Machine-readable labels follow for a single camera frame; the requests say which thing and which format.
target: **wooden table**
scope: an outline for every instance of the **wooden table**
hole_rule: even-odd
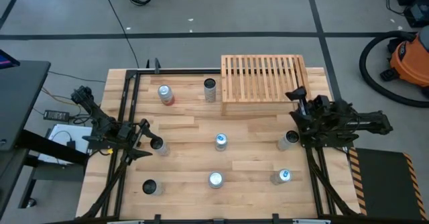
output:
[[[323,68],[307,68],[312,96],[330,91]],[[110,70],[101,108],[117,117],[125,70]],[[221,88],[216,103],[204,100],[204,79],[220,75],[144,75],[139,85],[135,120],[146,118],[151,130],[170,146],[170,155],[144,157],[127,169],[121,219],[271,219],[316,217],[314,198],[305,151],[299,145],[280,152],[275,143],[296,126],[288,112],[291,103],[241,106],[232,115],[221,116]],[[157,89],[170,85],[176,102],[160,103]],[[129,114],[133,83],[130,84]],[[225,133],[227,150],[215,150],[215,136]],[[142,150],[154,152],[142,138]],[[334,149],[325,149],[330,181],[343,200],[359,212],[353,179],[347,157]],[[94,155],[88,162],[76,216],[84,214],[106,184],[109,157]],[[273,171],[288,168],[291,182],[274,186],[269,181]],[[225,183],[220,189],[208,186],[208,174],[221,171]],[[153,178],[165,186],[164,194],[153,197],[143,193],[145,180]],[[320,193],[324,212],[328,213],[324,189]],[[115,191],[112,192],[109,214],[113,214]]]

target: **vacuum hose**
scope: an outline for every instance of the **vacuum hose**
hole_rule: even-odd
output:
[[[383,34],[382,36],[376,37],[375,39],[371,40],[367,46],[363,49],[361,57],[359,59],[359,70],[361,71],[363,80],[374,90],[376,90],[378,93],[382,94],[383,96],[387,97],[388,99],[391,99],[395,102],[412,106],[412,107],[421,107],[421,108],[429,108],[429,102],[428,101],[417,101],[413,99],[408,99],[403,96],[399,96],[378,83],[376,83],[371,76],[369,76],[368,70],[367,70],[367,57],[369,52],[373,49],[375,45],[380,43],[381,41],[388,39],[388,38],[399,38],[401,40],[407,40],[409,42],[413,41],[416,36],[414,34],[410,34],[403,31],[392,31],[387,32],[386,34]]]

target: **shop vacuum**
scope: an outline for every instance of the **shop vacuum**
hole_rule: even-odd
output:
[[[387,32],[371,40],[363,49],[359,59],[359,70],[363,80],[383,96],[412,107],[429,107],[429,101],[417,101],[397,95],[376,83],[367,70],[367,57],[372,48],[383,40],[390,40],[387,49],[391,53],[390,68],[380,76],[384,81],[395,79],[406,80],[422,89],[423,95],[429,97],[429,26],[423,27],[417,34],[403,31]]]

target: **can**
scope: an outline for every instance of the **can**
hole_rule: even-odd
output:
[[[162,138],[151,139],[150,146],[161,156],[167,156],[170,153],[170,148]]]
[[[161,182],[155,180],[146,180],[141,187],[145,194],[161,195],[163,193],[163,187]]]
[[[170,106],[174,103],[174,95],[172,88],[168,85],[161,85],[158,89],[158,96],[165,106]]]
[[[269,179],[275,185],[283,184],[283,183],[291,181],[292,173],[288,169],[282,169],[282,170],[276,171],[274,174],[272,174],[269,177]]]
[[[220,188],[223,185],[223,175],[220,172],[214,171],[208,175],[208,185],[211,188]]]
[[[208,78],[204,81],[204,96],[208,103],[216,101],[216,81]]]
[[[299,139],[300,136],[298,135],[298,133],[293,130],[290,130],[279,139],[279,142],[277,143],[277,149],[280,151],[285,151],[290,147],[294,146]]]
[[[228,139],[227,136],[223,133],[216,135],[216,150],[223,151],[227,149]]]

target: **orange and black striped tape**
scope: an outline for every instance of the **orange and black striped tape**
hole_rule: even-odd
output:
[[[349,157],[350,157],[350,164],[351,164],[351,174],[353,177],[353,184],[355,185],[357,201],[359,202],[361,213],[364,215],[367,215],[367,208],[365,206],[365,196],[363,194],[361,169],[359,167],[359,160],[358,160],[357,152],[355,148],[350,148]]]
[[[416,193],[417,204],[418,204],[418,207],[420,208],[420,214],[422,216],[422,220],[426,221],[426,220],[428,220],[428,216],[426,216],[426,213],[424,212],[423,200],[422,200],[422,196],[420,195],[420,191],[418,189],[416,173],[414,172],[413,163],[411,161],[411,156],[409,154],[405,154],[405,153],[404,153],[404,156],[407,159],[408,170],[410,170],[411,181],[413,182],[414,192]]]

